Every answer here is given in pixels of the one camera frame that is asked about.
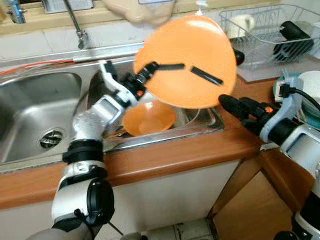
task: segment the cabinet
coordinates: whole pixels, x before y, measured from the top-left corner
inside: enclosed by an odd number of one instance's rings
[[[209,213],[239,160],[116,186],[111,222],[125,234],[203,218]],[[0,211],[0,239],[23,240],[50,228],[51,203]],[[96,240],[118,237],[109,225]]]

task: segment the stainless steel sink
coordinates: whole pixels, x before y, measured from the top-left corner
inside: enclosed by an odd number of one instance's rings
[[[132,56],[112,61],[119,78],[132,73]],[[52,66],[0,79],[0,173],[61,161],[73,135],[74,112],[86,110],[105,93],[98,62]],[[153,98],[147,94],[142,101]],[[171,129],[136,137],[106,136],[104,150],[119,151],[223,127],[213,108],[174,110]]]

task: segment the orange plate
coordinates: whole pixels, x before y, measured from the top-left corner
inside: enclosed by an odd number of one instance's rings
[[[153,134],[169,129],[176,120],[175,111],[159,100],[140,103],[125,112],[124,129],[132,136]]]
[[[136,54],[134,72],[152,61],[185,64],[181,70],[156,71],[145,85],[151,94],[176,107],[217,106],[219,95],[231,94],[236,84],[236,58],[230,41],[220,26],[205,16],[185,16],[160,27]],[[223,85],[195,75],[192,66],[223,80]]]

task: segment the tiled floor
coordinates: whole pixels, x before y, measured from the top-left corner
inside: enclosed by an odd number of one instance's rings
[[[217,240],[208,220],[201,218],[144,232],[148,240]]]

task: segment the wire dish drying rack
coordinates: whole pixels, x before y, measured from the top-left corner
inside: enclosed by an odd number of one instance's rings
[[[251,15],[254,27],[249,32],[231,20],[237,15]],[[314,53],[320,47],[320,28],[314,23],[320,21],[320,14],[305,8],[279,4],[245,9],[226,10],[220,13],[221,27],[227,32],[229,25],[235,25],[244,36],[230,39],[232,47],[244,53],[240,66],[254,71],[259,66],[274,66],[283,63],[301,62],[307,53]],[[291,21],[310,38],[287,40],[280,33],[281,24]]]

